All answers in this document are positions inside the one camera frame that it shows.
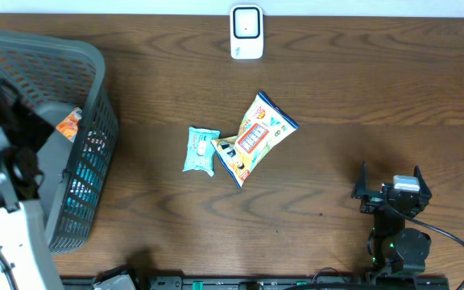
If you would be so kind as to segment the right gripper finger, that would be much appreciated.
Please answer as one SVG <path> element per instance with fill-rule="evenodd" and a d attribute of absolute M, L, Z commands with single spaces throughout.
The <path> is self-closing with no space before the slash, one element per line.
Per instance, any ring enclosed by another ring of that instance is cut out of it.
<path fill-rule="evenodd" d="M 430 191 L 428 185 L 425 183 L 425 180 L 424 180 L 424 178 L 423 178 L 423 176 L 421 174 L 421 170 L 420 170 L 418 165 L 415 166 L 415 168 L 414 168 L 413 176 L 418 179 L 418 184 L 420 186 L 420 194 L 422 196 L 430 196 L 431 191 Z"/>
<path fill-rule="evenodd" d="M 361 174 L 354 186 L 355 192 L 361 192 L 367 190 L 367 165 L 362 162 Z"/>

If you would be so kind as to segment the yellow snack bag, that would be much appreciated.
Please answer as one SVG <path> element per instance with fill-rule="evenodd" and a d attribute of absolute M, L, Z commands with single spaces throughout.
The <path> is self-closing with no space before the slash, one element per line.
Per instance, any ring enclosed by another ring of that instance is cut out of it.
<path fill-rule="evenodd" d="M 225 170 L 240 189 L 263 157 L 300 125 L 264 92 L 256 94 L 235 136 L 211 142 Z"/>

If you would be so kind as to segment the teal wet wipes pack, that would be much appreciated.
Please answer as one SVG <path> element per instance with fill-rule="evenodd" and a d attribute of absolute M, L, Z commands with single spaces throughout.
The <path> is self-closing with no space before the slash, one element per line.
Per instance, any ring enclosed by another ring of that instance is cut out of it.
<path fill-rule="evenodd" d="M 220 134 L 219 130 L 189 127 L 184 172 L 204 171 L 209 176 L 214 176 L 213 155 L 216 150 L 211 141 L 218 139 Z"/>

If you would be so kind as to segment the orange snack packet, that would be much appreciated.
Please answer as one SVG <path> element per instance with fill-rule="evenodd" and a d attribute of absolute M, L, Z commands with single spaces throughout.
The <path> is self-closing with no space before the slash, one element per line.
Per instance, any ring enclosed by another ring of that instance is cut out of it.
<path fill-rule="evenodd" d="M 80 120 L 82 120 L 82 109 L 75 107 L 71 113 L 56 126 L 56 130 L 73 143 L 78 133 L 78 124 Z"/>

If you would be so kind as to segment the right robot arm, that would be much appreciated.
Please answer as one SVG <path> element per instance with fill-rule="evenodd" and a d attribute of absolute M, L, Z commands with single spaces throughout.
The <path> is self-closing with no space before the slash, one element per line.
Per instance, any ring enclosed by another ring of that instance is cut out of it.
<path fill-rule="evenodd" d="M 361 201 L 360 212 L 372 214 L 374 225 L 367 240 L 374 270 L 368 279 L 374 283 L 379 278 L 418 276 L 425 271 L 431 238 L 428 234 L 406 226 L 406 222 L 421 213 L 432 193 L 419 168 L 412 176 L 393 176 L 393 181 L 383 184 L 379 191 L 370 190 L 367 166 L 351 193 Z"/>

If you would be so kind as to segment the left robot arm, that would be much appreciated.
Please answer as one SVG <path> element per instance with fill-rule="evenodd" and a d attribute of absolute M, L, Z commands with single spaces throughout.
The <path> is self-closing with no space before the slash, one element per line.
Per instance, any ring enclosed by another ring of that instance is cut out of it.
<path fill-rule="evenodd" d="M 0 289 L 61 289 L 45 237 L 37 152 L 53 127 L 0 79 Z"/>

